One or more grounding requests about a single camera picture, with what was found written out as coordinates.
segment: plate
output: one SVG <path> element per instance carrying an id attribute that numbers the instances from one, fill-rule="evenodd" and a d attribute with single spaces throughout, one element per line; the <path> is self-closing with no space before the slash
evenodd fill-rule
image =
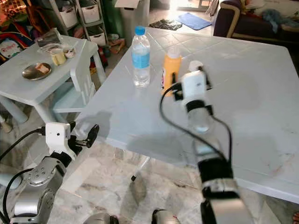
<path id="1" fill-rule="evenodd" d="M 38 66 L 40 64 L 47 67 L 49 69 L 49 71 L 47 73 L 43 73 L 43 72 L 37 70 L 36 66 Z M 29 80 L 39 80 L 39 79 L 46 78 L 51 73 L 51 71 L 52 71 L 52 69 L 49 64 L 36 63 L 36 64 L 32 64 L 32 65 L 28 66 L 27 68 L 25 68 L 24 71 L 22 72 L 22 76 Z"/>

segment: water bottle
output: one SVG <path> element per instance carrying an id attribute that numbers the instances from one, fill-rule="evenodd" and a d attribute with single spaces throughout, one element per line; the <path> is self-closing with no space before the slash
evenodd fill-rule
<path id="1" fill-rule="evenodd" d="M 136 86 L 146 87 L 150 83 L 150 42 L 145 34 L 145 27 L 135 27 L 131 52 L 134 66 L 133 81 Z"/>

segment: blue mat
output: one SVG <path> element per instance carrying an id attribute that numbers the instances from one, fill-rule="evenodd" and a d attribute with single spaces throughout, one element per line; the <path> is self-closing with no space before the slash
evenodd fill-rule
<path id="1" fill-rule="evenodd" d="M 194 30 L 200 30 L 212 25 L 209 21 L 203 20 L 202 18 L 192 15 L 191 13 L 179 15 L 176 20 Z"/>

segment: white bottle cap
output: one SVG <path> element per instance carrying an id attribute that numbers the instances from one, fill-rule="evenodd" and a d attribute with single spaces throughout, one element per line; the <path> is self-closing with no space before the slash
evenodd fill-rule
<path id="1" fill-rule="evenodd" d="M 168 57 L 170 58 L 179 58 L 181 55 L 181 52 L 178 48 L 178 46 L 172 46 L 171 48 L 169 48 L 168 52 L 167 52 Z"/>
<path id="2" fill-rule="evenodd" d="M 200 61 L 191 61 L 189 64 L 189 71 L 197 71 L 199 70 L 198 67 L 202 67 L 203 63 Z"/>

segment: black cable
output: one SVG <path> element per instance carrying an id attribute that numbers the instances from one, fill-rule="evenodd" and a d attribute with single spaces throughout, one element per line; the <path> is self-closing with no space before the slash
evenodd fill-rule
<path id="1" fill-rule="evenodd" d="M 7 185 L 7 187 L 6 187 L 6 189 L 5 189 L 5 193 L 4 193 L 4 196 L 3 196 L 3 213 L 4 213 L 4 215 L 5 215 L 5 218 L 8 220 L 8 223 L 10 222 L 10 219 L 9 219 L 9 216 L 8 216 L 8 213 L 7 213 L 7 208 L 6 208 L 6 200 L 7 200 L 7 196 L 8 196 L 8 192 L 9 192 L 9 189 L 10 189 L 10 186 L 12 185 L 12 183 L 14 182 L 14 180 L 18 177 L 18 176 L 20 176 L 20 175 L 22 175 L 22 174 L 24 174 L 24 173 L 26 173 L 26 172 L 29 172 L 29 171 L 31 171 L 33 168 L 31 168 L 31 169 L 26 169 L 26 170 L 23 170 L 23 171 L 21 171 L 21 172 L 19 172 L 19 173 L 17 173 L 16 175 L 14 175 L 13 176 L 13 178 L 10 180 L 10 182 L 8 183 L 8 185 Z"/>
<path id="2" fill-rule="evenodd" d="M 33 134 L 33 133 L 40 133 L 41 129 L 36 129 L 33 130 L 31 132 L 28 132 L 27 134 L 23 135 L 22 137 L 20 137 L 14 144 L 12 144 L 2 155 L 0 155 L 0 161 L 3 159 L 4 156 L 6 156 L 7 153 L 9 153 L 17 144 L 20 143 L 20 141 L 22 141 L 24 138 L 26 138 L 27 136 Z"/>
<path id="3" fill-rule="evenodd" d="M 232 132 L 231 132 L 229 126 L 223 120 L 220 120 L 220 119 L 214 117 L 213 115 L 211 115 L 211 117 L 215 121 L 217 121 L 220 124 L 222 124 L 226 128 L 226 130 L 228 132 L 228 138 L 229 138 L 229 140 L 228 140 L 229 141 L 229 143 L 228 143 L 228 163 L 231 166 L 232 165 L 232 157 L 233 157 L 233 153 L 232 153 L 232 151 L 233 151 L 233 137 L 232 137 Z"/>
<path id="4" fill-rule="evenodd" d="M 215 153 L 217 153 L 222 159 L 226 160 L 226 158 L 225 158 L 225 156 L 223 155 L 223 153 L 220 152 L 218 149 L 216 149 L 214 146 L 212 146 L 210 143 L 208 143 L 206 140 L 204 140 L 203 138 L 199 137 L 199 136 L 196 135 L 196 134 L 193 134 L 193 133 L 190 132 L 189 130 L 187 130 L 187 129 L 185 129 L 185 128 L 183 128 L 183 127 L 181 127 L 181 126 L 179 126 L 179 125 L 177 125 L 177 124 L 175 124 L 175 123 L 173 123 L 171 120 L 169 120 L 169 119 L 165 116 L 165 114 L 164 114 L 164 112 L 163 112 L 163 108 L 162 108 L 162 106 L 163 106 L 163 99 L 164 99 L 165 95 L 166 95 L 169 91 L 171 91 L 171 90 L 175 90 L 175 88 L 176 88 L 178 85 L 180 85 L 180 83 L 178 83 L 178 84 L 174 84 L 172 87 L 170 87 L 169 89 L 167 89 L 167 90 L 164 92 L 163 96 L 161 97 L 160 105 L 159 105 L 159 111 L 160 111 L 161 117 L 162 117 L 168 124 L 170 124 L 170 125 L 176 127 L 177 129 L 181 130 L 182 132 L 185 132 L 185 133 L 189 134 L 189 135 L 192 136 L 193 138 L 195 138 L 195 139 L 197 139 L 197 140 L 203 142 L 204 144 L 206 144 L 207 146 L 209 146 L 211 149 L 213 149 L 213 151 L 214 151 Z"/>
<path id="5" fill-rule="evenodd" d="M 5 218 L 5 216 L 2 214 L 2 212 L 0 212 L 0 218 L 1 218 L 2 222 L 3 222 L 3 224 L 9 224 L 9 221 L 6 220 L 6 218 Z"/>

